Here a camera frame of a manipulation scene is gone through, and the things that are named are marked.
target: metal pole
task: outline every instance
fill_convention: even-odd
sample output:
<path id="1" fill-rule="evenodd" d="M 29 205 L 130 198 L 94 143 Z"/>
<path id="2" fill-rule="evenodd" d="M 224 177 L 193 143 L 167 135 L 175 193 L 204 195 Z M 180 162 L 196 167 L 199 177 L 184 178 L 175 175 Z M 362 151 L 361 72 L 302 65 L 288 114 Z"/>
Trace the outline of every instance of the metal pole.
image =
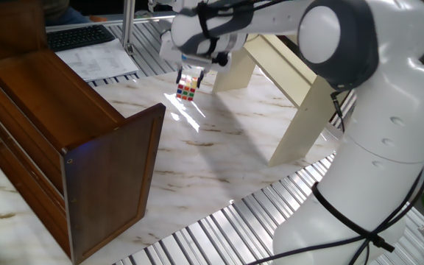
<path id="1" fill-rule="evenodd" d="M 129 54 L 133 54 L 131 41 L 133 15 L 135 13 L 135 0 L 124 0 L 124 23 L 122 24 L 122 46 Z"/>

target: wood grain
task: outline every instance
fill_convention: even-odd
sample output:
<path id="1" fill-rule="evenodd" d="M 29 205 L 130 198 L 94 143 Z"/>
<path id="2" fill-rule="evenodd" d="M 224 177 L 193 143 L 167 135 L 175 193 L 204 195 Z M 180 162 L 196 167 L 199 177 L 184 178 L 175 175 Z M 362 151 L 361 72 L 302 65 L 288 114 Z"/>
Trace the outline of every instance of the wood grain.
<path id="1" fill-rule="evenodd" d="M 0 168 L 73 264 L 144 216 L 164 113 L 124 118 L 46 48 L 38 0 L 0 5 Z"/>
<path id="2" fill-rule="evenodd" d="M 41 1 L 0 4 L 0 60 L 47 47 Z"/>
<path id="3" fill-rule="evenodd" d="M 74 263 L 144 216 L 164 113 L 155 105 L 63 157 Z"/>

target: marble table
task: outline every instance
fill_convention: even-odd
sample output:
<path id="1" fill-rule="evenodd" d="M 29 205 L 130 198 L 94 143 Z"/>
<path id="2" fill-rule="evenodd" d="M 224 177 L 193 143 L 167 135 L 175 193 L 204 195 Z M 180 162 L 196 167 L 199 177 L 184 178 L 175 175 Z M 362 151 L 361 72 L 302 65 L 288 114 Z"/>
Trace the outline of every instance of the marble table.
<path id="1" fill-rule="evenodd" d="M 258 68 L 248 88 L 220 93 L 209 74 L 194 102 L 176 99 L 175 79 L 95 88 L 125 116 L 158 102 L 167 109 L 146 216 L 84 265 L 112 264 L 336 150 L 324 130 L 305 158 L 266 166 L 297 109 Z M 0 264 L 70 264 L 1 170 Z"/>

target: paper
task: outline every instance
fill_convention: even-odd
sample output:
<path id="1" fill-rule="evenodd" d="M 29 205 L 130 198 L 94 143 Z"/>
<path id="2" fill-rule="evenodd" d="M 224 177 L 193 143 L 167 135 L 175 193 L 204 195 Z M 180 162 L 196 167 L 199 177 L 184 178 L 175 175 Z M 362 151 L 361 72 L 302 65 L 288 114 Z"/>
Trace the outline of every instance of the paper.
<path id="1" fill-rule="evenodd" d="M 119 39 L 56 52 L 85 81 L 101 80 L 138 71 Z"/>

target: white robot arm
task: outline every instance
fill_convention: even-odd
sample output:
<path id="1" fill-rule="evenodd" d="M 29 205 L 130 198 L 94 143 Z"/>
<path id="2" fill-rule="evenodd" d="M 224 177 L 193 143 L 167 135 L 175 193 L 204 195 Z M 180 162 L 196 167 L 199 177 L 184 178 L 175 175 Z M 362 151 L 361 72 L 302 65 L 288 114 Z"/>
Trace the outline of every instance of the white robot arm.
<path id="1" fill-rule="evenodd" d="M 363 264 L 391 250 L 405 228 L 394 215 L 424 166 L 424 0 L 199 4 L 180 11 L 160 54 L 226 71 L 252 32 L 296 32 L 303 61 L 358 98 L 332 166 L 274 235 L 275 254 L 329 248 L 275 264 Z"/>

